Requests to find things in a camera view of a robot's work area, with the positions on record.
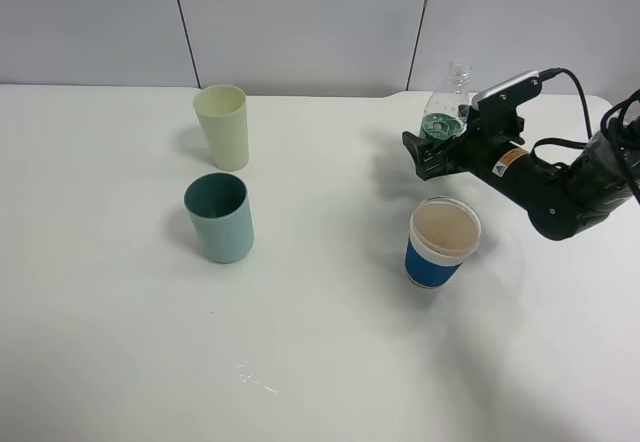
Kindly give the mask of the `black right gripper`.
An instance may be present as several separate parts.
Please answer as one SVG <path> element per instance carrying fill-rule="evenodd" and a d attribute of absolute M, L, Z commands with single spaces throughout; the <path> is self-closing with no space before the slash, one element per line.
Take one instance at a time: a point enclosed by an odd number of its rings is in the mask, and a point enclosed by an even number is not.
<path fill-rule="evenodd" d="M 471 111 L 465 132 L 444 145 L 445 160 L 440 160 L 440 143 L 429 138 L 404 131 L 402 143 L 413 160 L 420 160 L 415 172 L 423 181 L 464 172 L 493 180 L 530 165 L 530 153 L 522 147 L 523 131 L 524 119 L 516 111 L 496 118 Z"/>

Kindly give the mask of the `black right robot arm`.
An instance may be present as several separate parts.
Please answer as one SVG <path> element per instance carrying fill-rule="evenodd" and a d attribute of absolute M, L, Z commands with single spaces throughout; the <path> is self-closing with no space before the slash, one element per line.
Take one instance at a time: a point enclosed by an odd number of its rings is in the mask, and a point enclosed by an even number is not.
<path fill-rule="evenodd" d="M 402 142 L 423 180 L 469 172 L 524 209 L 544 237 L 568 239 L 639 197 L 639 121 L 626 122 L 633 93 L 610 108 L 586 143 L 544 138 L 540 145 L 578 150 L 571 164 L 551 164 L 522 148 L 519 101 L 490 96 L 469 112 L 465 131 L 440 146 L 410 132 Z"/>

